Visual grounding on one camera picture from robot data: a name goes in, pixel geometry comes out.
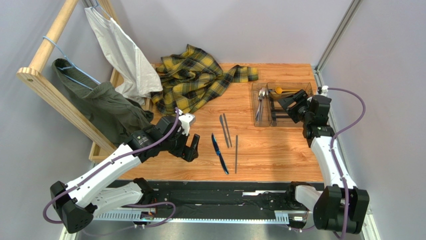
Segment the grey plastic knife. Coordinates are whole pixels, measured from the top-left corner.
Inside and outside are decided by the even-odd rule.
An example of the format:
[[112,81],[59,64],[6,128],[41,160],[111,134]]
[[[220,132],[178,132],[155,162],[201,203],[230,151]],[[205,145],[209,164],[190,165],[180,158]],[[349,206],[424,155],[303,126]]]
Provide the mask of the grey plastic knife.
[[238,146],[239,146],[239,136],[235,136],[235,160],[234,160],[234,173],[238,172]]

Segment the silver fork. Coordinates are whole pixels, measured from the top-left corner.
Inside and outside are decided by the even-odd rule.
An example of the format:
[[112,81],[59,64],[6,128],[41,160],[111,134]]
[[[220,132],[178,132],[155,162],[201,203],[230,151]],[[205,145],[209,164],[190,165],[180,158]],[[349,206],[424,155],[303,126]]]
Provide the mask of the silver fork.
[[262,87],[258,93],[258,106],[255,114],[255,121],[258,122],[262,119],[262,107],[263,107],[263,99],[265,96],[264,88]]

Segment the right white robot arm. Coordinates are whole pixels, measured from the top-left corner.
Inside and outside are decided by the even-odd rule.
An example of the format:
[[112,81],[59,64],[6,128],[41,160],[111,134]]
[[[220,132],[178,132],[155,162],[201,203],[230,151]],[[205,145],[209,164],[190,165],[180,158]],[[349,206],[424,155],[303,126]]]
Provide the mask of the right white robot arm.
[[286,203],[292,209],[307,208],[313,214],[316,229],[332,231],[342,239],[345,234],[361,232],[370,196],[352,180],[336,144],[343,131],[334,131],[329,125],[329,90],[327,86],[320,87],[313,96],[299,90],[278,99],[293,122],[303,124],[303,137],[318,160],[324,180],[322,192],[307,182],[291,182]]

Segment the blue metal knife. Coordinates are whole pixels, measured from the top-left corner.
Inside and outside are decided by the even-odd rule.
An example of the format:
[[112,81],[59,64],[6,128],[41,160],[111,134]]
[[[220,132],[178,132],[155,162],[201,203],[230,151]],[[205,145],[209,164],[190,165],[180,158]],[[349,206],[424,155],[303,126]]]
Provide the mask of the blue metal knife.
[[222,167],[223,171],[225,172],[225,174],[228,175],[229,174],[229,170],[228,170],[228,168],[226,166],[225,160],[223,158],[223,155],[222,155],[221,150],[219,148],[219,145],[217,143],[216,137],[215,137],[215,135],[213,133],[211,134],[211,140],[212,140],[212,145],[213,145],[214,151],[215,151],[216,155],[219,158],[221,167]]

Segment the silver spoon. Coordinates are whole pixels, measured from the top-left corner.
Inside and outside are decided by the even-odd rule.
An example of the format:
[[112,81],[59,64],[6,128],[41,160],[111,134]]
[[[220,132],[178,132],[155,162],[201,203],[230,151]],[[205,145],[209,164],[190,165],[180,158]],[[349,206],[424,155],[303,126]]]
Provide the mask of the silver spoon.
[[264,107],[264,100],[267,97],[267,93],[268,90],[266,87],[263,87],[260,91],[259,91],[259,95],[258,95],[258,101],[259,101],[259,105],[258,105],[258,114],[257,114],[257,120],[258,121],[262,121],[262,117],[263,117],[263,107]]

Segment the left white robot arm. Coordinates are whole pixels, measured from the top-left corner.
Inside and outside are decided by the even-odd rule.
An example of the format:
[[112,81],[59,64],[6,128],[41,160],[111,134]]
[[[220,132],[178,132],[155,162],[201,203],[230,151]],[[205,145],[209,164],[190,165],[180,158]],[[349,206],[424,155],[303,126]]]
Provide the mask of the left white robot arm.
[[187,146],[193,114],[181,113],[178,117],[163,116],[156,125],[133,132],[109,157],[84,175],[50,187],[50,203],[58,214],[59,223],[70,233],[87,227],[94,217],[119,207],[140,204],[146,208],[153,203],[154,190],[144,178],[110,190],[107,187],[125,172],[139,166],[160,152],[192,162],[198,154],[200,136],[193,135]]

